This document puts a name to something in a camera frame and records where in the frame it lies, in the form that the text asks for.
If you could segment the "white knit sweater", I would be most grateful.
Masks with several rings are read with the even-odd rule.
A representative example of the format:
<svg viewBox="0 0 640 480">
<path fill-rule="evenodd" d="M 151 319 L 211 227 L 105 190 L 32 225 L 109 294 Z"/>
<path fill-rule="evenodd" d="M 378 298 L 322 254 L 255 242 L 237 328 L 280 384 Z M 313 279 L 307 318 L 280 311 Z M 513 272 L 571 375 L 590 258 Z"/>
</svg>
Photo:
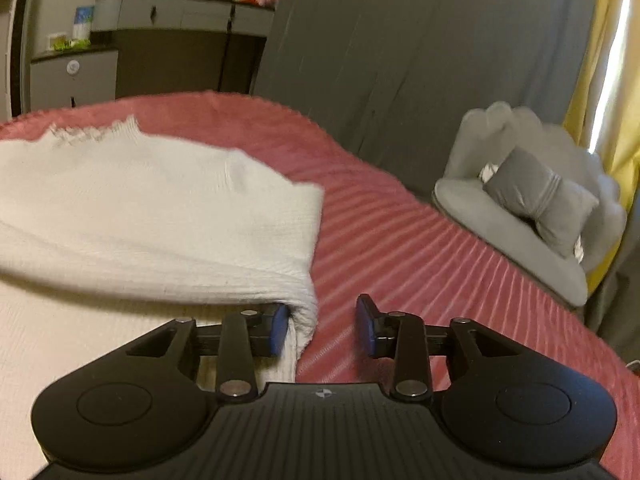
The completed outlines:
<svg viewBox="0 0 640 480">
<path fill-rule="evenodd" d="M 2 477 L 46 463 L 30 424 L 44 388 L 172 318 L 283 302 L 284 349 L 258 379 L 293 380 L 317 326 L 322 203 L 319 185 L 134 118 L 3 141 Z"/>
</svg>

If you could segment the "pink ribbed bed blanket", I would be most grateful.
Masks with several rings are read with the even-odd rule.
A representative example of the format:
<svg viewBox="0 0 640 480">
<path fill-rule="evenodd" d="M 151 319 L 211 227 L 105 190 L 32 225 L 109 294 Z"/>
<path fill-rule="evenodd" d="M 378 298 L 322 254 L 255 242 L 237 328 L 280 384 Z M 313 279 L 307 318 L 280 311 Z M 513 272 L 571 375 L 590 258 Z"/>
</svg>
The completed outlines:
<svg viewBox="0 0 640 480">
<path fill-rule="evenodd" d="M 149 133 L 239 148 L 326 192 L 311 276 L 319 325 L 297 367 L 302 382 L 366 382 L 382 362 L 356 355 L 355 301 L 406 310 L 431 324 L 455 316 L 493 330 L 592 377 L 615 400 L 618 423 L 603 463 L 639 474 L 639 381 L 616 353 L 514 264 L 397 179 L 348 154 L 320 127 L 284 106 L 236 94 L 180 93 L 35 112 L 1 129 L 34 140 L 50 125 L 104 126 L 128 116 Z"/>
</svg>

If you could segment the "grey bow cushion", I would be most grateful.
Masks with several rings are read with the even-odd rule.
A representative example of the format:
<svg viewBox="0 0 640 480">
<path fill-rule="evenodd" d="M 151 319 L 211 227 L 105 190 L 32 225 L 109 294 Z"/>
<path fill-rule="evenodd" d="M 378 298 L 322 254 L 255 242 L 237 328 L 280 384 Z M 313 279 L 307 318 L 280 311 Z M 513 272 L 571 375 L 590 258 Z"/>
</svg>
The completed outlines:
<svg viewBox="0 0 640 480">
<path fill-rule="evenodd" d="M 582 229 L 599 206 L 597 196 L 518 146 L 483 188 L 502 208 L 533 223 L 544 244 L 562 258 L 574 256 Z"/>
</svg>

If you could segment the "grey shell-shaped chair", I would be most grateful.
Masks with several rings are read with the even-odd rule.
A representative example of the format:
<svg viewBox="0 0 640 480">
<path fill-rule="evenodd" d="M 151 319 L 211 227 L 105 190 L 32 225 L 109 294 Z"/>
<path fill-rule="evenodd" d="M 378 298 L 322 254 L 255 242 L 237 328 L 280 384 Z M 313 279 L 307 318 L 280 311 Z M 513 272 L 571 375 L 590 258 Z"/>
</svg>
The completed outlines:
<svg viewBox="0 0 640 480">
<path fill-rule="evenodd" d="M 598 155 L 506 102 L 463 116 L 433 195 L 445 214 L 574 308 L 586 304 L 587 276 L 627 221 L 620 187 Z"/>
</svg>

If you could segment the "grey curtain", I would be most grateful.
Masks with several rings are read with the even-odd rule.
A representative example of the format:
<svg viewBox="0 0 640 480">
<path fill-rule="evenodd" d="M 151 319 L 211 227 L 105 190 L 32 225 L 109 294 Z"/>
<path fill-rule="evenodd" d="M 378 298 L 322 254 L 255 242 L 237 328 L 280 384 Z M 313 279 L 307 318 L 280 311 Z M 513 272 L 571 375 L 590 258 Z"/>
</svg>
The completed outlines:
<svg viewBox="0 0 640 480">
<path fill-rule="evenodd" d="M 562 122 L 596 0 L 280 0 L 258 96 L 429 196 L 463 115 L 503 101 Z"/>
</svg>

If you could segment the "yellow curtain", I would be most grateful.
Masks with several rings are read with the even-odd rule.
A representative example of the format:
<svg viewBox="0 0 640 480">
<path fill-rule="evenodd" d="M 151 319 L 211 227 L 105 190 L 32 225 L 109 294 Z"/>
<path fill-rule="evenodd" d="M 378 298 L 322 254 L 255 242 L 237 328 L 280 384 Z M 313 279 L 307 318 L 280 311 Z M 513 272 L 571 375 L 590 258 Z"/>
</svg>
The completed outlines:
<svg viewBox="0 0 640 480">
<path fill-rule="evenodd" d="M 639 0 L 596 0 L 564 128 L 600 157 L 631 210 L 639 186 Z"/>
</svg>

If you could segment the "grey vanity desk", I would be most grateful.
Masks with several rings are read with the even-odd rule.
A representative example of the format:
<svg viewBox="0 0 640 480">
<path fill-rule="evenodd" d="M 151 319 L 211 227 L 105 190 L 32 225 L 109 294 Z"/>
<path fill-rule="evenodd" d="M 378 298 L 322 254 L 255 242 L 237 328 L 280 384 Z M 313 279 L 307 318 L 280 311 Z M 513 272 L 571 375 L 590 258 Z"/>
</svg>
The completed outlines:
<svg viewBox="0 0 640 480">
<path fill-rule="evenodd" d="M 96 0 L 91 37 L 117 50 L 115 96 L 250 94 L 273 10 L 218 0 Z"/>
</svg>

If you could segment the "grey bedside cabinet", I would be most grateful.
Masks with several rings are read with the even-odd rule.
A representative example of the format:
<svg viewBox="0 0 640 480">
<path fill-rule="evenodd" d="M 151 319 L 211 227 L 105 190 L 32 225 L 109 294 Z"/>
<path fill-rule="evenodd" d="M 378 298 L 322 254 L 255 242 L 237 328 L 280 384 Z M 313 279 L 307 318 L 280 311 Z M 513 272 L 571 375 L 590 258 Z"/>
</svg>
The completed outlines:
<svg viewBox="0 0 640 480">
<path fill-rule="evenodd" d="M 116 50 L 35 58 L 30 64 L 30 110 L 114 101 L 117 63 Z"/>
</svg>

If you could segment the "green item on cabinet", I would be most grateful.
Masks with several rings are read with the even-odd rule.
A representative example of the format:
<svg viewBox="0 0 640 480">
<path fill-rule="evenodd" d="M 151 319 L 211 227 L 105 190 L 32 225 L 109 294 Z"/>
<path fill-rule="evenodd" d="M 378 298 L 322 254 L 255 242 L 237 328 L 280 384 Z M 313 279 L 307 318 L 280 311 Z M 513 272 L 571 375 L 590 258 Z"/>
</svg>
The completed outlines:
<svg viewBox="0 0 640 480">
<path fill-rule="evenodd" d="M 47 36 L 47 50 L 49 52 L 65 52 L 77 49 L 87 49 L 91 46 L 91 41 L 85 39 L 68 38 L 65 34 L 57 32 Z"/>
</svg>

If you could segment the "blue white tissue pack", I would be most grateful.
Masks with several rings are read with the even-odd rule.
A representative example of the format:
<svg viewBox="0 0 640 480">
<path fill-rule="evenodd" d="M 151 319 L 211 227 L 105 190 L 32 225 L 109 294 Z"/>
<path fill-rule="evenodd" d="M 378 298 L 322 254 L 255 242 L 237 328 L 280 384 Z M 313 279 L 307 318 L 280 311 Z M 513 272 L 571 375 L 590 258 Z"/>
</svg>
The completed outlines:
<svg viewBox="0 0 640 480">
<path fill-rule="evenodd" d="M 72 30 L 73 40 L 88 40 L 91 34 L 94 6 L 78 6 Z"/>
</svg>

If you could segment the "white door frame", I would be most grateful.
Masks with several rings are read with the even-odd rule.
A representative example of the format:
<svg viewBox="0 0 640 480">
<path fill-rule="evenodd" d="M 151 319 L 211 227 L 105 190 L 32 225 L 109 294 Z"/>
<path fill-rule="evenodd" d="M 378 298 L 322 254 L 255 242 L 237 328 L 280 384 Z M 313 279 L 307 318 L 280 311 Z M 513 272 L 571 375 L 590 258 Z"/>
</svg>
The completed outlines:
<svg viewBox="0 0 640 480">
<path fill-rule="evenodd" d="M 22 114 L 29 0 L 1 0 L 1 121 Z"/>
</svg>

